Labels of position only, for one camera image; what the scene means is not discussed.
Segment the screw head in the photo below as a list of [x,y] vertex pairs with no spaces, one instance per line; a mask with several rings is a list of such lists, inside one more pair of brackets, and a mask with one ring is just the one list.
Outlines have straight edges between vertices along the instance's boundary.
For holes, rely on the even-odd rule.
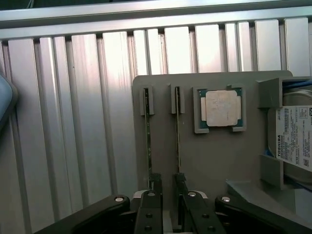
[[189,196],[196,196],[196,193],[194,193],[194,192],[189,192],[188,195],[189,195]]
[[123,198],[122,198],[122,197],[116,197],[116,198],[115,198],[115,201],[121,202],[121,201],[123,201]]
[[229,197],[227,197],[227,196],[224,196],[223,198],[222,198],[222,201],[225,201],[225,202],[230,202],[230,198]]

